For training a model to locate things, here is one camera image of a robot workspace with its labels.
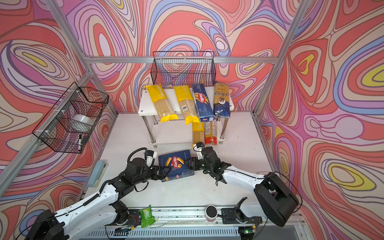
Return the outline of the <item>blue Barilla rigatoni box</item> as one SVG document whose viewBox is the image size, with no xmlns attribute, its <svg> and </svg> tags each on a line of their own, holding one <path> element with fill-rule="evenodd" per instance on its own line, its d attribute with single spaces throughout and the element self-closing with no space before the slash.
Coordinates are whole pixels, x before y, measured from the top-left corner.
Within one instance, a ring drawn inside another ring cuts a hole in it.
<svg viewBox="0 0 384 240">
<path fill-rule="evenodd" d="M 158 157 L 159 166 L 167 166 L 170 168 L 168 176 L 171 181 L 191 177 L 195 174 L 195 171 L 189 170 L 185 166 L 185 160 L 191 158 L 190 150 L 184 150 L 169 154 L 160 155 Z"/>
</svg>

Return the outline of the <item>yellow Pastatime spaghetti bag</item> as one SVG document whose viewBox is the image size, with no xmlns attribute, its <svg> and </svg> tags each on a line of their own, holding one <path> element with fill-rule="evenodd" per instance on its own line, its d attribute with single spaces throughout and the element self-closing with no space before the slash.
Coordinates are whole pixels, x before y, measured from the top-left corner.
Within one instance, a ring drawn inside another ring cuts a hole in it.
<svg viewBox="0 0 384 240">
<path fill-rule="evenodd" d="M 162 85 L 149 85 L 146 86 L 146 89 L 150 94 L 161 123 L 179 119 Z"/>
<path fill-rule="evenodd" d="M 205 123 L 193 123 L 193 146 L 200 142 L 205 144 Z"/>
</svg>

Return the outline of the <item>red spaghetti bag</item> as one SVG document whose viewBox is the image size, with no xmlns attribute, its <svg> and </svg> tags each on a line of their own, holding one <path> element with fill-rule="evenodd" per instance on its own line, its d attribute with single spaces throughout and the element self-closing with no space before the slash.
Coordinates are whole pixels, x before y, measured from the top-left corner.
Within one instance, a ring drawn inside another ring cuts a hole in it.
<svg viewBox="0 0 384 240">
<path fill-rule="evenodd" d="M 206 145 L 217 145 L 217 122 L 206 122 L 205 123 L 205 144 Z"/>
</svg>

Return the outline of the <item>blue Barilla spaghetti box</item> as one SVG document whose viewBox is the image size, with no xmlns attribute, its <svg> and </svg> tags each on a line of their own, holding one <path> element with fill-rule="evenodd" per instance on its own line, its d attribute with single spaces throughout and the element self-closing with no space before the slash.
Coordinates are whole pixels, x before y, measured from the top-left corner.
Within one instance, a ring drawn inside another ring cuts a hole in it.
<svg viewBox="0 0 384 240">
<path fill-rule="evenodd" d="M 199 121 L 203 123 L 212 122 L 214 112 L 205 86 L 203 84 L 193 84 L 193 94 Z"/>
</svg>

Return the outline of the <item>clear blue spaghetti bag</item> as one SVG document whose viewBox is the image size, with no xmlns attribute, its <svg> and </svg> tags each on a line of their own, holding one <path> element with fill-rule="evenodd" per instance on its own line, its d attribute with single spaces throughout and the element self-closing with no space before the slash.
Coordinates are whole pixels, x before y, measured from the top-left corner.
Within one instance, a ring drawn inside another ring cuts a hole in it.
<svg viewBox="0 0 384 240">
<path fill-rule="evenodd" d="M 214 115 L 218 118 L 230 118 L 230 94 L 228 84 L 215 83 Z"/>
</svg>

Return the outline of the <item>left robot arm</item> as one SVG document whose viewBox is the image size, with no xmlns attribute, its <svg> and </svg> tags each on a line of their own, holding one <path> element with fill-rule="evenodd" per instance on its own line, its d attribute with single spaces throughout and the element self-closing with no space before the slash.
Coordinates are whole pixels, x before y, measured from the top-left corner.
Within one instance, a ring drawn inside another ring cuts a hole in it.
<svg viewBox="0 0 384 240">
<path fill-rule="evenodd" d="M 141 158 L 128 162 L 117 177 L 105 181 L 100 190 L 74 205 L 39 214 L 30 226 L 27 240 L 79 240 L 88 233 L 109 225 L 127 225 L 130 213 L 121 201 L 137 184 L 163 180 L 170 167 L 149 167 Z"/>
</svg>

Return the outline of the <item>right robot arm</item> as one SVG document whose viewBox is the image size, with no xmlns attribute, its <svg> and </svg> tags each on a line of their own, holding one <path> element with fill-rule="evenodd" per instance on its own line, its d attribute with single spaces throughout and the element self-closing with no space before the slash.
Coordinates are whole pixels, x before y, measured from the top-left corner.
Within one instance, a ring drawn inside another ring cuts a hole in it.
<svg viewBox="0 0 384 240">
<path fill-rule="evenodd" d="M 296 195 L 276 173 L 258 175 L 240 170 L 222 162 L 213 147 L 205 147 L 201 142 L 194 144 L 193 150 L 197 153 L 195 171 L 203 171 L 215 179 L 216 183 L 235 185 L 255 194 L 256 202 L 244 200 L 240 203 L 240 212 L 245 217 L 264 216 L 273 224 L 284 227 L 299 207 Z"/>
</svg>

